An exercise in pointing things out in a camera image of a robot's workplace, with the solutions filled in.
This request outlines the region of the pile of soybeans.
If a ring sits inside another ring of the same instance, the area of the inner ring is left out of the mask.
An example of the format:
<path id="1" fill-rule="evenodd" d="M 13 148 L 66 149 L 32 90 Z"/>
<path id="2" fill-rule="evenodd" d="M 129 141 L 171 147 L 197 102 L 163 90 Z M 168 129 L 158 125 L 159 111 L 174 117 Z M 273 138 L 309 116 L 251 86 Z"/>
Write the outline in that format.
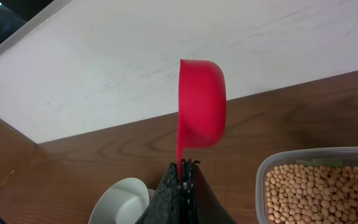
<path id="1" fill-rule="evenodd" d="M 358 167 L 285 164 L 264 184 L 270 223 L 358 223 Z"/>

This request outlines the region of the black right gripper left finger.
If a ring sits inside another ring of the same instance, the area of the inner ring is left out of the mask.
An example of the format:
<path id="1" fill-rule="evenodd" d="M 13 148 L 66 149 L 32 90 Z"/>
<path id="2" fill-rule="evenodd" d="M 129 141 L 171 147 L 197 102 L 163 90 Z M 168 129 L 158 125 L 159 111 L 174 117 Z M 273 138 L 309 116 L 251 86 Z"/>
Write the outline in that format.
<path id="1" fill-rule="evenodd" d="M 149 206 L 135 224 L 179 224 L 180 193 L 177 165 L 172 162 L 168 165 Z"/>

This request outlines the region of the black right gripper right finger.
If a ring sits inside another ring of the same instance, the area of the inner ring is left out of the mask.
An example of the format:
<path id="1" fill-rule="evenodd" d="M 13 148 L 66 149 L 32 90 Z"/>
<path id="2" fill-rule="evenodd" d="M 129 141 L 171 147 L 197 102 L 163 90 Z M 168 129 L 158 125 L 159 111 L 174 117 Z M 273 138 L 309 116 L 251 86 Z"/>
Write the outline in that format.
<path id="1" fill-rule="evenodd" d="M 200 161 L 181 160 L 182 223 L 236 224 L 216 198 L 198 164 Z"/>

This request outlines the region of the light grey bowl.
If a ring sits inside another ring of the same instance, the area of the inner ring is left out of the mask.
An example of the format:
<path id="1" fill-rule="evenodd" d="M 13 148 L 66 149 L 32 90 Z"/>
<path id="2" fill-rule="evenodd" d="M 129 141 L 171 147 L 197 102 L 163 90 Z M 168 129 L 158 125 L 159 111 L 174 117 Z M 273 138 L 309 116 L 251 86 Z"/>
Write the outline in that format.
<path id="1" fill-rule="evenodd" d="M 155 190 L 133 177 L 122 179 L 96 203 L 89 224 L 134 224 L 149 206 Z"/>

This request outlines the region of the clear plastic container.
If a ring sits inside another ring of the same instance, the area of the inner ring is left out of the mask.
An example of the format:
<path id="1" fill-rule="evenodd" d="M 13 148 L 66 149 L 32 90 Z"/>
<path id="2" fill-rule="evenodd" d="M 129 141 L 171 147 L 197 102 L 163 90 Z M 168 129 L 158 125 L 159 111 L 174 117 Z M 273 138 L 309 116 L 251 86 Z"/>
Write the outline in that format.
<path id="1" fill-rule="evenodd" d="M 274 154 L 255 189 L 259 223 L 358 223 L 358 147 Z"/>

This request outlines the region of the red measuring scoop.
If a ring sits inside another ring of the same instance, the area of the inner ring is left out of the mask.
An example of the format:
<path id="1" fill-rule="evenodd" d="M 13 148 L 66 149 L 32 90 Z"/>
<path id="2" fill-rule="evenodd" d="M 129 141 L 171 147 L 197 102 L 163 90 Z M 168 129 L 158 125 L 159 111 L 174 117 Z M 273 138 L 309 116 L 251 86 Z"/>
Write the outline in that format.
<path id="1" fill-rule="evenodd" d="M 210 147 L 226 125 L 226 84 L 222 70 L 207 60 L 180 60 L 178 82 L 177 166 L 183 174 L 183 150 Z"/>

